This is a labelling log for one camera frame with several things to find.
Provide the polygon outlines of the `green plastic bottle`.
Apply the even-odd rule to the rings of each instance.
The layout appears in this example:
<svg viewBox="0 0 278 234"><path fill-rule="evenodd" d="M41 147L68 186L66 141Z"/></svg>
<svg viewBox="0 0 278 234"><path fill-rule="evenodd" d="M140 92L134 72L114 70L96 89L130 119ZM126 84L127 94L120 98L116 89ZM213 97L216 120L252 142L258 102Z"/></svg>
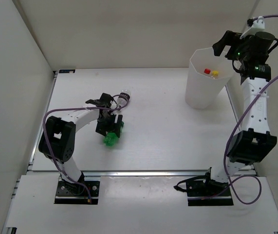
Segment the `green plastic bottle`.
<svg viewBox="0 0 278 234"><path fill-rule="evenodd" d="M103 139L103 143L107 147L114 146L119 140L119 137L116 135L116 133L107 133L107 135Z"/></svg>

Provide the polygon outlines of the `yellow cap clear bottle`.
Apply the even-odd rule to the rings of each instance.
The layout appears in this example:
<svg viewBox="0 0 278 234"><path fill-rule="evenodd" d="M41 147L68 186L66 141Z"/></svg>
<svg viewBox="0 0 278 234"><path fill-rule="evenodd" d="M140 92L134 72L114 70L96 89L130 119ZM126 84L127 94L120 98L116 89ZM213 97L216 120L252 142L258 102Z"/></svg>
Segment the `yellow cap clear bottle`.
<svg viewBox="0 0 278 234"><path fill-rule="evenodd" d="M219 78L219 71L217 71L217 70L211 71L211 77L213 79L218 79Z"/></svg>

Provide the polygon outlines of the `red label clear bottle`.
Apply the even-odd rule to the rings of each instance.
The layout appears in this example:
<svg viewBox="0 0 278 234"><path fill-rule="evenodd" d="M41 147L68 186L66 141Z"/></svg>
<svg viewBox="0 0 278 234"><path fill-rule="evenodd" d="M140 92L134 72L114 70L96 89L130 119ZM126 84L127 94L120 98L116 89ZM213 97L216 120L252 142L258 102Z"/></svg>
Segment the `red label clear bottle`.
<svg viewBox="0 0 278 234"><path fill-rule="evenodd" d="M206 68L206 69L204 69L204 73L205 73L205 74L210 74L210 73L211 73L211 70Z"/></svg>

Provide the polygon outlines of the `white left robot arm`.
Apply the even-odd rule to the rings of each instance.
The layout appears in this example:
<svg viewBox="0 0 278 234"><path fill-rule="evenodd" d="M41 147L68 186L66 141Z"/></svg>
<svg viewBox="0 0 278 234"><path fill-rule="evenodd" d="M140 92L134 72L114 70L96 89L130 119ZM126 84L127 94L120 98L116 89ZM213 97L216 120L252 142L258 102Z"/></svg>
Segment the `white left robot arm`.
<svg viewBox="0 0 278 234"><path fill-rule="evenodd" d="M91 122L96 122L96 133L104 137L106 145L113 145L121 136L123 116L118 112L124 107L115 96L103 93L99 99L89 99L82 107L54 109L43 120L43 134L38 149L51 160L60 172L61 179L68 183L74 195L85 190L84 176L74 159L76 133ZM65 111L63 117L53 113Z"/></svg>

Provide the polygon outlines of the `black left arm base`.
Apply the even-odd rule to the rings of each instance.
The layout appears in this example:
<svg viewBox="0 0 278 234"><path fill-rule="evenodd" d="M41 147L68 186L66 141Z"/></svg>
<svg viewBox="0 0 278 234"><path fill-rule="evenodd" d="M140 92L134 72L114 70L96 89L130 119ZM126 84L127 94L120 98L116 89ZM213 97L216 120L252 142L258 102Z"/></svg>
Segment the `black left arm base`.
<svg viewBox="0 0 278 234"><path fill-rule="evenodd" d="M55 193L55 204L97 205L100 191L100 178L85 177L84 183L90 191L91 199L89 199L88 192L83 186L69 183L59 176Z"/></svg>

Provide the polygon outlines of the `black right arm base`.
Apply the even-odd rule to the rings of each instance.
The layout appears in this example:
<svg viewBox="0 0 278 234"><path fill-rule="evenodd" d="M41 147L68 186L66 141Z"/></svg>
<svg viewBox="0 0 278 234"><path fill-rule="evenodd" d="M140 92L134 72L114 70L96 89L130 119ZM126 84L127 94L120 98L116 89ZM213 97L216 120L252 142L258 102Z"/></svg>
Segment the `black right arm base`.
<svg viewBox="0 0 278 234"><path fill-rule="evenodd" d="M210 172L179 181L173 188L187 193L189 207L233 206L229 183L215 182Z"/></svg>

